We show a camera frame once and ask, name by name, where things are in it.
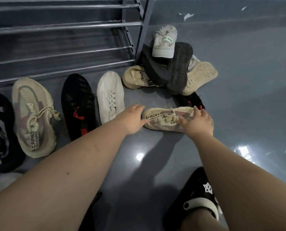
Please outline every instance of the gray floor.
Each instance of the gray floor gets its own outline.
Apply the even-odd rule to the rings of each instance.
[[[240,147],[247,147],[245,158],[286,182],[286,26],[259,24],[178,24],[177,40],[190,43],[194,54],[219,72],[197,91],[214,120],[214,136],[239,154]],[[146,43],[159,27],[150,26]],[[114,71],[122,76],[125,69]],[[82,73],[94,93],[105,71]],[[59,112],[64,79],[40,81]],[[137,102],[146,108],[178,105],[160,88],[124,90],[126,106]],[[11,98],[11,87],[0,88],[0,92]],[[58,149],[69,138],[62,122],[53,120],[53,126]],[[141,153],[144,157],[138,160]],[[17,171],[25,172],[40,160],[27,157]],[[143,128],[126,137],[101,186],[103,196],[94,207],[96,229],[162,230],[163,214],[201,165],[194,144],[182,133]]]

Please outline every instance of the metal frame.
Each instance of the metal frame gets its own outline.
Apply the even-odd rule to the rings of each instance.
[[[21,34],[21,33],[31,33],[31,32],[43,32],[43,31],[53,31],[53,30],[68,30],[68,29],[90,29],[90,28],[124,28],[125,34],[128,39],[129,46],[117,47],[117,48],[109,48],[109,49],[100,49],[100,50],[88,50],[88,51],[80,51],[80,52],[72,52],[72,53],[64,53],[64,54],[54,54],[54,55],[46,55],[40,57],[33,58],[18,58],[14,60],[6,60],[0,61],[1,64],[8,63],[16,63],[16,62],[25,62],[31,60],[40,60],[46,58],[56,58],[56,57],[64,57],[70,55],[80,55],[80,54],[89,54],[89,53],[97,53],[111,50],[124,50],[131,49],[132,58],[130,60],[120,61],[120,62],[112,62],[102,65],[96,66],[88,66],[82,68],[61,70],[61,71],[53,71],[49,73],[42,73],[31,75],[31,78],[39,78],[49,75],[55,74],[63,74],[63,73],[72,73],[77,71],[83,71],[88,69],[95,69],[103,66],[114,66],[124,63],[137,63],[144,43],[144,39],[146,36],[149,20],[152,14],[153,5],[155,0],[146,0],[145,9],[141,5],[140,0],[133,0],[134,4],[127,4],[127,0],[122,0],[122,4],[108,4],[108,5],[47,5],[47,6],[0,6],[0,11],[26,11],[26,10],[43,10],[43,9],[121,9],[121,20],[114,21],[96,21],[96,22],[81,22],[81,23],[64,23],[64,24],[52,24],[52,25],[37,25],[37,26],[17,26],[17,27],[4,27],[0,28],[0,35],[6,34]],[[129,8],[136,8],[140,14],[141,21],[137,22],[126,22],[126,11]],[[134,46],[130,32],[128,30],[129,26],[141,26],[140,34],[137,42],[137,47]],[[10,82],[16,81],[16,78],[9,79],[1,79],[2,82]]]

